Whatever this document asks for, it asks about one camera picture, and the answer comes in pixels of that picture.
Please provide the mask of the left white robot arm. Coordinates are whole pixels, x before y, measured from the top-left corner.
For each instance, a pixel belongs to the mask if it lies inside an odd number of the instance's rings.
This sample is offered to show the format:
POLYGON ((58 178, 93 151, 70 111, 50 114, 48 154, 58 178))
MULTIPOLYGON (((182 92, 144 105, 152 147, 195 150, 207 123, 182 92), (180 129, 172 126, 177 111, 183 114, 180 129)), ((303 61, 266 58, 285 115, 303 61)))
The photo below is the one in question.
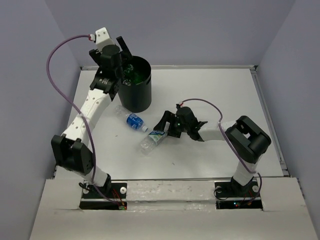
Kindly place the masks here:
POLYGON ((125 41, 117 37, 102 42, 102 49, 92 49, 89 55, 98 70, 89 86, 82 107, 77 107, 60 89, 57 92, 76 110, 77 115, 61 135, 54 135, 51 146, 56 165, 81 176, 104 198, 112 190, 111 176, 97 166, 92 132, 102 113, 114 100, 124 79, 123 65, 133 58, 125 41))

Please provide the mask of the clear bottle white green label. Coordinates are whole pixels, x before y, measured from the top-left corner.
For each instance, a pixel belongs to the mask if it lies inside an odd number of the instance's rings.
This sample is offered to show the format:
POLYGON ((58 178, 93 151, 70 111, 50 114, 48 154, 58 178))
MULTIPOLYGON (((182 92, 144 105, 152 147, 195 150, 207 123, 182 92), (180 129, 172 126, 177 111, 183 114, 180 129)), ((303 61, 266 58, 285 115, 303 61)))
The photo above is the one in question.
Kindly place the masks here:
POLYGON ((140 151, 148 155, 167 137, 167 132, 161 130, 151 131, 140 143, 140 151))

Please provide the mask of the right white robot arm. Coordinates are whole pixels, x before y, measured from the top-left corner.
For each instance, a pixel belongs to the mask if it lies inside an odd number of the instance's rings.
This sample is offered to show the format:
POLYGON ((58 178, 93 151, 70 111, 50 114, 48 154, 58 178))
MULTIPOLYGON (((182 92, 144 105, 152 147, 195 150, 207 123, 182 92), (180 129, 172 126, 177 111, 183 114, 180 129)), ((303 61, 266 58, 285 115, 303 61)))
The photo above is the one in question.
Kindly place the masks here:
POLYGON ((197 142, 225 141, 239 159, 228 187, 235 196, 250 189, 258 162, 272 143, 269 135, 246 115, 235 121, 210 124, 199 121, 187 106, 178 107, 176 113, 166 110, 153 129, 174 138, 186 133, 197 142))

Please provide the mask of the clear bottle blue label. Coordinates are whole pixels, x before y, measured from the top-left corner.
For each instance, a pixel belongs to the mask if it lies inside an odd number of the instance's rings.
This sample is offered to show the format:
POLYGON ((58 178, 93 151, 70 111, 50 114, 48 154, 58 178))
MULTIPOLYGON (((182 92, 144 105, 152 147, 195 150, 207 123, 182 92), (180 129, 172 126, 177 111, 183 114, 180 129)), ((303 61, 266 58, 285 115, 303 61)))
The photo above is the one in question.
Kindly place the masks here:
POLYGON ((146 132, 149 128, 145 122, 135 113, 129 111, 122 105, 117 105, 114 109, 116 116, 124 121, 127 126, 135 131, 146 132))

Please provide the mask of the green plastic bottle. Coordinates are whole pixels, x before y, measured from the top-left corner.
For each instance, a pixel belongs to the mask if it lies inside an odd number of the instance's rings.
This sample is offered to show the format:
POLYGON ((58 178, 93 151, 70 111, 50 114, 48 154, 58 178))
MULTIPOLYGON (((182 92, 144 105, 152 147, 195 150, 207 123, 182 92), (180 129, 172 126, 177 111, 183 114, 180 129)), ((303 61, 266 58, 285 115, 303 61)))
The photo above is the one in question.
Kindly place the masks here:
POLYGON ((124 79, 131 80, 131 85, 138 85, 145 81, 144 75, 132 64, 128 64, 124 69, 124 79))

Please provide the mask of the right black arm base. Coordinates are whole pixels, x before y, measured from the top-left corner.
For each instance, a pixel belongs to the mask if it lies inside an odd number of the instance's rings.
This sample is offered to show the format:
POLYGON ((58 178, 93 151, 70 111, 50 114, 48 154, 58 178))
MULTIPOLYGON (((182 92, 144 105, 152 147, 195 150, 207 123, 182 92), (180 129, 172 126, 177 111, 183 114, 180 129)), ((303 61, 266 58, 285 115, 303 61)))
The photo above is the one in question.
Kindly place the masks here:
POLYGON ((214 183, 213 194, 216 199, 217 210, 241 210, 241 209, 263 209, 261 196, 257 195, 259 186, 257 181, 252 181, 248 189, 238 193, 231 188, 229 181, 218 181, 214 183))

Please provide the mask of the clear bottle without label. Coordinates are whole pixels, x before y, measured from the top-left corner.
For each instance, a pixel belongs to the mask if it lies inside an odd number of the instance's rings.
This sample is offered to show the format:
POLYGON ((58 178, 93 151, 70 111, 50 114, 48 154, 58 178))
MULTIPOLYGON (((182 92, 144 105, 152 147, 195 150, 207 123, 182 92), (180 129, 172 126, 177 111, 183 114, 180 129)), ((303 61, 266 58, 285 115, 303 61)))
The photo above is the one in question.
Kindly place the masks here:
POLYGON ((132 84, 131 80, 130 79, 124 79, 122 81, 122 84, 125 85, 125 86, 130 86, 132 84))

